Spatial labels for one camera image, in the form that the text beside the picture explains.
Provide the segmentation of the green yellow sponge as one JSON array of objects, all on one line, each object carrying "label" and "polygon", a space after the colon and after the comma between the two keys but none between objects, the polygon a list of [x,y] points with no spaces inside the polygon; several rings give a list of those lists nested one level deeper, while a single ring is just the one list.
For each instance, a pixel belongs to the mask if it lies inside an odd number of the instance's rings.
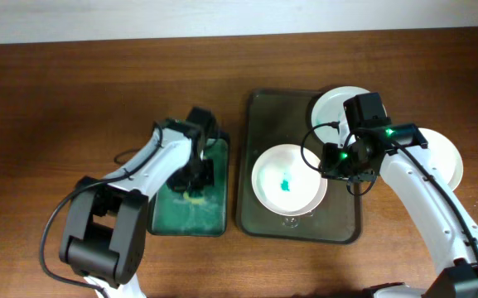
[{"label": "green yellow sponge", "polygon": [[191,196],[188,192],[184,192],[182,198],[190,204],[193,205],[203,205],[206,204],[205,196],[196,194],[195,196]]}]

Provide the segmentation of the white plate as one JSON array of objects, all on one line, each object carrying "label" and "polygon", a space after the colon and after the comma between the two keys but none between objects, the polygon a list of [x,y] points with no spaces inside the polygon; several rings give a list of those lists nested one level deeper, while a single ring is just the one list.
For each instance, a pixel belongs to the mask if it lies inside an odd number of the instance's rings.
[{"label": "white plate", "polygon": [[318,162],[312,151],[282,144],[263,152],[253,164],[251,185],[256,199],[275,214],[295,217],[315,209],[328,182],[305,161]]},{"label": "white plate", "polygon": [[[453,143],[441,133],[427,128],[419,128],[415,132],[408,132],[408,137],[413,137],[408,142],[406,149],[416,157],[429,175],[438,177],[441,182],[446,182],[451,191],[455,190],[463,176],[463,162],[461,155]],[[407,164],[397,169],[397,174],[390,174],[384,180],[398,194],[402,185],[409,190],[415,190],[415,180],[427,181],[427,177],[414,165]]]},{"label": "white plate", "polygon": [[[314,104],[311,111],[311,125],[346,120],[343,103],[359,94],[367,94],[369,90],[355,86],[344,86],[332,89],[323,94]],[[317,128],[314,133],[323,143],[337,145],[337,128],[328,126]]]}]

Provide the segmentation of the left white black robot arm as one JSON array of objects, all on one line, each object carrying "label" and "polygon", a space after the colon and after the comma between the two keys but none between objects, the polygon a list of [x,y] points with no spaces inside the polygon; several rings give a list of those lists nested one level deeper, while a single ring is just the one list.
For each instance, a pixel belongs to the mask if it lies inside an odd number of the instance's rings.
[{"label": "left white black robot arm", "polygon": [[214,185],[214,163],[203,154],[216,134],[213,113],[194,107],[185,120],[154,124],[150,141],[116,171],[77,183],[65,201],[59,257],[84,278],[82,287],[102,297],[143,295],[135,275],[151,200],[163,186],[185,193]]}]

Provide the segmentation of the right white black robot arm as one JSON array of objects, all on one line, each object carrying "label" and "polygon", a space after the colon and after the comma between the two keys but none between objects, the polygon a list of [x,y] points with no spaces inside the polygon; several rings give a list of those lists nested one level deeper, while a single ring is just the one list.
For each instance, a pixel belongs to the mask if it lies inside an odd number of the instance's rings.
[{"label": "right white black robot arm", "polygon": [[394,125],[377,93],[323,99],[311,114],[324,139],[319,171],[348,185],[382,178],[399,197],[421,234],[437,271],[427,289],[389,283],[368,297],[478,297],[478,224],[441,173],[428,140],[413,123]]}]

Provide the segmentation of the small green water tray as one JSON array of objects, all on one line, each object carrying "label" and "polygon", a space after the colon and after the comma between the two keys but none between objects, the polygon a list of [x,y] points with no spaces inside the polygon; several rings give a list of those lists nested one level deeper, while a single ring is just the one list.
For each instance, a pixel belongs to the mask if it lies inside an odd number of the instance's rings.
[{"label": "small green water tray", "polygon": [[209,140],[204,159],[214,162],[214,185],[188,192],[205,196],[206,204],[193,205],[163,185],[149,207],[147,231],[159,236],[219,237],[226,230],[229,134],[220,131]]}]

